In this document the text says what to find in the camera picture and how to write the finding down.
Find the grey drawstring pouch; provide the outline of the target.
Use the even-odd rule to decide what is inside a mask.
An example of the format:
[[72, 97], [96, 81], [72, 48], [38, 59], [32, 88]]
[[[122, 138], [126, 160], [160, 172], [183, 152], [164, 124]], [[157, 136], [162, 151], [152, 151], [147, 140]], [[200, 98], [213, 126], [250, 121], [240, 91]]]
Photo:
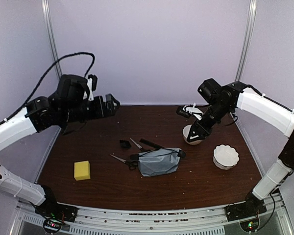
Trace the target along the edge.
[[154, 177], [176, 172], [180, 160], [185, 157], [186, 152], [181, 148], [162, 147], [130, 155], [130, 160], [138, 162], [138, 169], [143, 177]]

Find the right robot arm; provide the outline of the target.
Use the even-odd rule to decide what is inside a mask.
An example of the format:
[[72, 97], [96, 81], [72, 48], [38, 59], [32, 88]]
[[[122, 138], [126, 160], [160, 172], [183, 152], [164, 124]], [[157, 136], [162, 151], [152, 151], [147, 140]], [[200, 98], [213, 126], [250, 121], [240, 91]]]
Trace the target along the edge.
[[243, 179], [255, 173], [253, 167], [246, 164], [241, 173], [228, 183], [232, 192], [246, 197], [241, 211], [246, 216], [252, 216], [259, 210], [264, 198], [282, 186], [283, 180], [294, 171], [294, 110], [240, 81], [221, 86], [210, 78], [203, 81], [197, 91], [207, 102], [206, 111], [203, 112], [197, 105], [182, 107], [186, 117], [195, 118], [193, 124], [183, 129], [183, 138], [188, 145], [198, 148], [194, 152], [196, 156], [212, 151], [209, 145], [217, 144], [216, 149], [219, 150], [224, 141], [234, 143], [232, 134], [222, 137], [212, 134], [213, 128], [221, 123], [225, 115], [239, 109], [260, 118], [259, 122], [251, 119], [250, 129], [254, 132], [253, 140], [264, 145], [264, 154], [270, 154], [267, 172], [256, 185], [244, 186]]

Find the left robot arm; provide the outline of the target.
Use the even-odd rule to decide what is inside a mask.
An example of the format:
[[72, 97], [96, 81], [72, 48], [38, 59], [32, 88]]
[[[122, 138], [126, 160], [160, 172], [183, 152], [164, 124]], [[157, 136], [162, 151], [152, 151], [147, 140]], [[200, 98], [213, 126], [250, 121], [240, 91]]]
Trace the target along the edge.
[[[112, 94], [94, 96], [98, 78], [86, 70], [84, 76], [64, 74], [50, 96], [29, 96], [13, 114], [0, 122], [0, 151], [35, 133], [69, 123], [112, 117], [120, 102]], [[57, 217], [61, 208], [49, 187], [31, 183], [0, 164], [0, 190], [22, 198], [48, 214]]]

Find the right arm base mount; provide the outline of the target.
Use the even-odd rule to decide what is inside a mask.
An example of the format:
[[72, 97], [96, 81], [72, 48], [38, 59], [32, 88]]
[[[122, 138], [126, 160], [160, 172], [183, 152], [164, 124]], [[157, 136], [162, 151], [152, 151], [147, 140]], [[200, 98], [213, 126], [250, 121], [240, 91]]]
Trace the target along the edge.
[[258, 199], [251, 192], [247, 194], [244, 202], [229, 204], [224, 209], [228, 221], [253, 217], [267, 211], [264, 200]]

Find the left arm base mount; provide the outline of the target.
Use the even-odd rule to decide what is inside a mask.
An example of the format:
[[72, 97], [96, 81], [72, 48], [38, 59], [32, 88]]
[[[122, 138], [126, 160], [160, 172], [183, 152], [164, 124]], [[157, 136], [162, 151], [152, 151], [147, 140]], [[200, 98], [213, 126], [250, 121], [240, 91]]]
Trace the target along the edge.
[[75, 222], [78, 208], [59, 204], [50, 187], [42, 186], [45, 196], [41, 205], [33, 205], [35, 212], [47, 218], [54, 218], [64, 222]]

